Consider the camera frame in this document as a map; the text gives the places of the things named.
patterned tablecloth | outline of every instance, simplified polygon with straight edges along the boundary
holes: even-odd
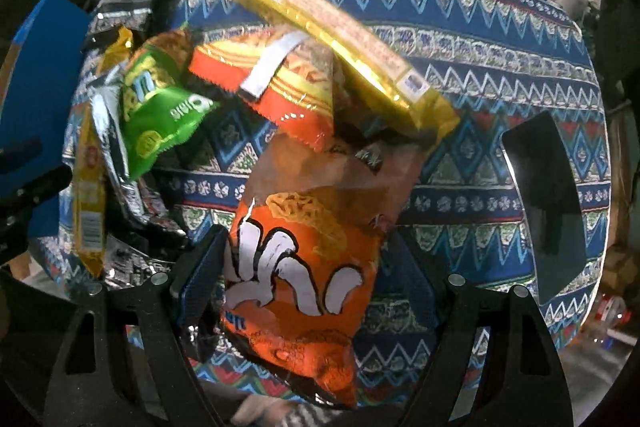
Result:
[[[459,112],[462,123],[425,163],[400,218],[411,226],[425,255],[443,256],[450,269],[472,283],[508,289],[534,282],[523,213],[502,155],[506,129],[548,110],[553,115],[578,185],[588,263],[541,312],[561,348],[590,307],[600,277],[607,235],[610,171],[600,89],[580,30],[545,0],[330,0],[369,26],[425,74]],[[202,39],[228,38],[262,25],[228,0],[172,0],[161,26],[188,21]],[[86,84],[100,57],[90,54],[81,72],[63,158],[72,163]],[[253,165],[274,127],[235,99],[206,121],[186,147],[164,155],[155,169],[190,236],[212,223],[230,225]],[[70,191],[61,197],[59,237],[41,241],[47,269],[73,287],[88,276],[71,255],[74,242]],[[361,404],[406,399],[424,367],[432,333],[420,327],[389,253],[380,272],[354,348]],[[488,334],[479,331],[467,383],[479,377]],[[135,333],[132,340],[139,342]],[[293,397],[263,368],[220,342],[209,363],[194,364],[201,378]]]

silver screw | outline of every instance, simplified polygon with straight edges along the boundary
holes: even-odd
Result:
[[[100,293],[102,291],[102,285],[99,282],[92,282],[89,285],[89,295],[91,295],[92,297],[95,297],[96,295],[98,295],[98,293]]]
[[[449,275],[449,283],[452,286],[464,286],[466,283],[466,279],[459,273],[452,273],[451,275]]]
[[[529,295],[529,290],[527,290],[524,286],[522,286],[521,284],[518,284],[516,286],[513,287],[513,292],[521,298],[525,298],[527,295]]]
[[[164,272],[160,272],[160,273],[154,273],[151,276],[151,284],[154,284],[156,286],[159,286],[161,284],[166,283],[169,280],[169,276],[164,273]]]

white barcode label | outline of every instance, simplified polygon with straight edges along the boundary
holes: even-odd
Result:
[[[410,102],[415,103],[429,89],[429,84],[420,73],[416,70],[411,70],[402,77],[397,87]]]
[[[82,250],[102,251],[102,214],[100,212],[80,212]]]

